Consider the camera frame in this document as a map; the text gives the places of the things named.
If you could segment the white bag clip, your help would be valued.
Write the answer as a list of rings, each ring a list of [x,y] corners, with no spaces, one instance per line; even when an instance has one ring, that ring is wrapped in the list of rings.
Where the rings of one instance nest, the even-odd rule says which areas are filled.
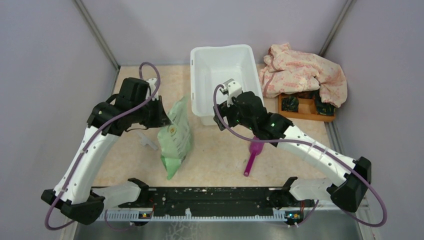
[[[154,151],[157,151],[159,149],[158,146],[152,140],[150,140],[145,134],[143,134],[142,132],[137,132],[136,134],[138,135],[139,142],[142,146],[145,146],[145,147],[149,146]]]

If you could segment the green cat litter bag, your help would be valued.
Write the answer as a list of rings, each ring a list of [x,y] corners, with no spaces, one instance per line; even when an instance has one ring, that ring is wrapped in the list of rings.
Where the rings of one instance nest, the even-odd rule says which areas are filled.
[[[184,96],[175,102],[168,112],[171,124],[161,127],[157,140],[160,144],[160,160],[166,171],[166,179],[171,180],[187,155],[193,144],[192,131],[188,118],[188,97]]]

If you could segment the purple plastic scoop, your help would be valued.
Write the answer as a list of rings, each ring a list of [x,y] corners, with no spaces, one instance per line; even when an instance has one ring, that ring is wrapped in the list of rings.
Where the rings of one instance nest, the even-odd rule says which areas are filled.
[[[245,177],[248,177],[249,175],[250,175],[250,172],[251,172],[251,170],[252,170],[252,167],[253,167],[253,164],[254,164],[254,161],[255,161],[255,158],[259,155],[259,154],[261,154],[262,153],[262,151],[263,151],[263,148],[264,148],[264,143],[262,143],[262,142],[251,142],[250,143],[250,145],[249,145],[249,153],[250,153],[250,156],[249,156],[249,159],[248,159],[248,161],[247,161],[247,164],[246,164],[246,167],[245,167],[245,170],[244,170],[244,172],[243,172],[243,175],[245,176]]]

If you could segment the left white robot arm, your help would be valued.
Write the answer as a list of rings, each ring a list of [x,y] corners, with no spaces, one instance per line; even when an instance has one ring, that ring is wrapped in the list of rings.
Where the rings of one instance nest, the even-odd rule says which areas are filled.
[[[81,144],[71,165],[53,189],[41,199],[72,222],[90,225],[110,208],[126,203],[144,207],[149,203],[147,184],[136,178],[109,187],[95,187],[94,180],[112,146],[132,125],[147,129],[169,126],[161,96],[159,77],[129,77],[118,93],[97,104],[88,120]]]

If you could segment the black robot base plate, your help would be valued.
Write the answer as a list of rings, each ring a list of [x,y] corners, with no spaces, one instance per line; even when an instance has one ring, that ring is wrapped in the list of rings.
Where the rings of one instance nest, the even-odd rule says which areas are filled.
[[[284,208],[313,207],[283,187],[150,187],[121,208],[153,208],[155,217],[271,217]]]

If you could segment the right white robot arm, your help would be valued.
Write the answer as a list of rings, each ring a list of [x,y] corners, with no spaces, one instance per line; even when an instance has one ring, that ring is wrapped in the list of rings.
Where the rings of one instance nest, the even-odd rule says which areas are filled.
[[[304,200],[331,201],[348,213],[358,210],[367,191],[372,191],[372,164],[338,153],[304,133],[288,118],[267,111],[253,92],[228,95],[213,102],[214,121],[220,130],[254,143],[269,143],[288,151],[324,174],[324,178],[290,177],[281,199],[287,206]]]

